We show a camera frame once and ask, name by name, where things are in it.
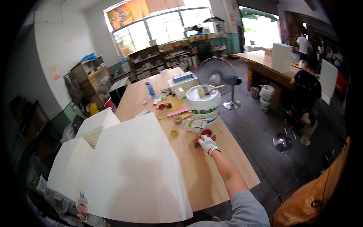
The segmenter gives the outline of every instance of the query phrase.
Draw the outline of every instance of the bucket lid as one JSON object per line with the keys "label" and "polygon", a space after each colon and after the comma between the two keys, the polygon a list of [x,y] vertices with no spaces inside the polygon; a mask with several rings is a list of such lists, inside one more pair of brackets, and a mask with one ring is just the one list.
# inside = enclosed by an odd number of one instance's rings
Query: bucket lid
{"label": "bucket lid", "polygon": [[189,89],[187,91],[187,99],[192,100],[192,101],[207,101],[207,100],[212,100],[216,96],[218,96],[218,93],[219,93],[218,90],[213,90],[213,91],[211,91],[211,93],[209,95],[201,98],[198,94],[198,88],[201,88],[201,87],[214,88],[214,86],[209,85],[209,84],[202,84],[202,85],[192,87],[191,89]]}

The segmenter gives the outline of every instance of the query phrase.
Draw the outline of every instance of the hand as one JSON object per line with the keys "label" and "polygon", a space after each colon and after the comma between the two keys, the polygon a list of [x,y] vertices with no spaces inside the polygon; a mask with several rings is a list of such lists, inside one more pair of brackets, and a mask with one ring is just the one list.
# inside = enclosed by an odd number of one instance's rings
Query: hand
{"label": "hand", "polygon": [[206,135],[201,135],[201,138],[203,140],[199,139],[199,144],[203,147],[209,156],[212,156],[212,152],[218,149],[216,142]]}
{"label": "hand", "polygon": [[83,205],[87,205],[88,200],[84,197],[84,191],[80,191],[79,193],[81,197],[77,200],[78,203],[76,204],[76,208],[80,214],[77,214],[77,217],[79,217],[82,222],[85,222],[90,226],[105,227],[107,223],[103,218],[86,212],[88,211],[88,208]]}

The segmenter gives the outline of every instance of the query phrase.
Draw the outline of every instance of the black shirt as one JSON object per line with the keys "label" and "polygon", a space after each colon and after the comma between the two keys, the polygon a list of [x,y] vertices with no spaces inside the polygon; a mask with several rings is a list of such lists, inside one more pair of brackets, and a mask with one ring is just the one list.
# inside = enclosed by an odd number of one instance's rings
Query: black shirt
{"label": "black shirt", "polygon": [[321,98],[320,82],[306,70],[299,71],[295,75],[295,81],[294,109],[305,113],[309,112],[316,99]]}

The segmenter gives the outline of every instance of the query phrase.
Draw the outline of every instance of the white shirt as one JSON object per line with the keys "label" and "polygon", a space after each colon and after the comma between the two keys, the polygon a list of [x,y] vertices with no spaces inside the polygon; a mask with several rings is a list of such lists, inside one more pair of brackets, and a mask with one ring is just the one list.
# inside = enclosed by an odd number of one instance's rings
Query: white shirt
{"label": "white shirt", "polygon": [[299,44],[299,52],[307,54],[307,39],[305,37],[299,36],[296,42]]}

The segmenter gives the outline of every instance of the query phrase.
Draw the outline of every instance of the beige pants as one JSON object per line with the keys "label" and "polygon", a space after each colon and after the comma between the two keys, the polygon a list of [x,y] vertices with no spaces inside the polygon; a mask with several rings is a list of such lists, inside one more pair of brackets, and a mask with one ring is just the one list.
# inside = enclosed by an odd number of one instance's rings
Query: beige pants
{"label": "beige pants", "polygon": [[309,113],[305,113],[300,119],[305,123],[305,128],[300,138],[300,142],[305,143],[310,140],[311,135],[314,133],[315,128],[318,125],[318,121],[316,121],[314,126],[311,126]]}

